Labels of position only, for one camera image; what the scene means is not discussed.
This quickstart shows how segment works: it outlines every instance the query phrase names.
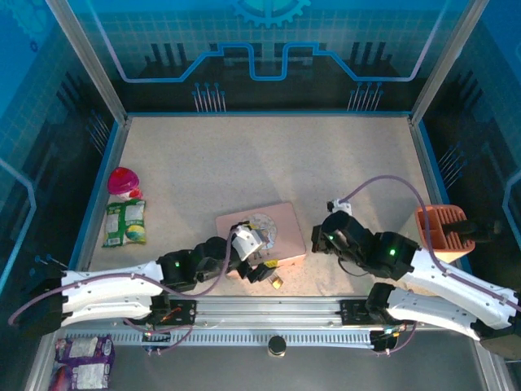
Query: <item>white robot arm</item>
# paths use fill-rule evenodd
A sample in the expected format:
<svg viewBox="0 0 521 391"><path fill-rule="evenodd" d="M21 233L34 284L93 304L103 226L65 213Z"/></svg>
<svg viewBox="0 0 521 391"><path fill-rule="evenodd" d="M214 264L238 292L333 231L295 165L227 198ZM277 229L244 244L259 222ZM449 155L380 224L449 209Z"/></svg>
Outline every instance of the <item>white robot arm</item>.
<svg viewBox="0 0 521 391"><path fill-rule="evenodd" d="M367 303L371 313L381 316L385 312L394 319L435 324L479 340L503 357L521 358L516 291L477 279L454 266L441 265L428 250L397 233L373 234L351 215L350 209L347 212L341 205L330 204L332 213L313 228L312 251L334 253L376 277L410 283L439 296L421 297L377 283ZM379 292L382 286L392 291ZM379 298L373 302L378 305L371 306L371 297Z"/></svg>
<svg viewBox="0 0 521 391"><path fill-rule="evenodd" d="M251 282L265 279L274 268L259 265L253 269L247 263L247 259L264 245L262 234L243 222L233 227L227 260L227 241L213 237L193 250L168 253L157 261L134 267L98 272L67 270L55 278L46 276L29 289L32 296L50 288L69 288L63 289L61 295L39 301L28 316L20 316L19 325L26 335L41 336L72 323L93 319L130 318L144 323L150 320L154 324L178 307L163 295L159 284L176 292L190 291L198 282L220 275L226 262L226 272L244 270L243 277Z"/></svg>

